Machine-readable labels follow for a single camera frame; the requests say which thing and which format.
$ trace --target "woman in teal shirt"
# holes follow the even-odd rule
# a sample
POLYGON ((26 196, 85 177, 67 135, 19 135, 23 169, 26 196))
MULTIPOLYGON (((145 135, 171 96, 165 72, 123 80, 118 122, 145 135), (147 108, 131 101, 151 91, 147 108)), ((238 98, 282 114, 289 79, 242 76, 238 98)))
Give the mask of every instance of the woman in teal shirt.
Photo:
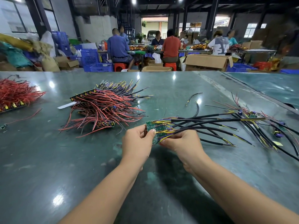
POLYGON ((229 40, 229 46, 238 44, 238 42, 237 42, 236 39, 234 38, 234 35, 235 35, 235 30, 230 30, 230 31, 227 33, 227 38, 228 38, 228 40, 229 40))

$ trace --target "yellow sticky note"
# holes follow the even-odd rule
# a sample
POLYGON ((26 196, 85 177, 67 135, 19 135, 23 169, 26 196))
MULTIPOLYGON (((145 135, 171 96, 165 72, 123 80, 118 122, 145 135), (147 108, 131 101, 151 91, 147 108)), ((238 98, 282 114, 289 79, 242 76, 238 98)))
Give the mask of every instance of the yellow sticky note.
POLYGON ((282 143, 280 143, 280 142, 275 142, 275 141, 273 141, 273 142, 278 146, 283 146, 282 143))

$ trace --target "hand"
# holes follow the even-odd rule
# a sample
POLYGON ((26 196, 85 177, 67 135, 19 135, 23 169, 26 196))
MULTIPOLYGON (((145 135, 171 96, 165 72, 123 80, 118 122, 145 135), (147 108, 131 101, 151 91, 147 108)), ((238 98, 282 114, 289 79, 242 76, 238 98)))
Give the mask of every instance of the hand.
POLYGON ((198 158, 206 158, 202 144, 195 130, 186 130, 161 141, 161 145, 177 153, 185 170, 192 173, 192 164, 198 158))
POLYGON ((142 167, 150 155, 152 140, 155 130, 151 129, 146 136, 144 130, 146 124, 127 130, 123 137, 123 158, 122 162, 138 162, 142 167))

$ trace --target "teal shirt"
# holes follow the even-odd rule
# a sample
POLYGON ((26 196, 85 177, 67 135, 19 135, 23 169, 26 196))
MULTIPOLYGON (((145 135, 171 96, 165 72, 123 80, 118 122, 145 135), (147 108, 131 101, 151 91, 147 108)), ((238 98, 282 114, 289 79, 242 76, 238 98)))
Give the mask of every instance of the teal shirt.
POLYGON ((236 45, 236 44, 238 44, 238 43, 237 43, 237 40, 236 40, 234 37, 232 37, 232 38, 229 40, 229 46, 236 45))

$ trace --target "person in red shirt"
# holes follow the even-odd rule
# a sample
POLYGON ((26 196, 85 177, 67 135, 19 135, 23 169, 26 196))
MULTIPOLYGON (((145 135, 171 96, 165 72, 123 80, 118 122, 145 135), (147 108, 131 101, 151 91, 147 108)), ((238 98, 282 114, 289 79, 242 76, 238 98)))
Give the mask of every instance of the person in red shirt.
POLYGON ((174 36, 174 30, 167 31, 167 38, 164 40, 162 50, 164 63, 176 63, 178 61, 178 50, 182 50, 182 44, 179 38, 174 36))

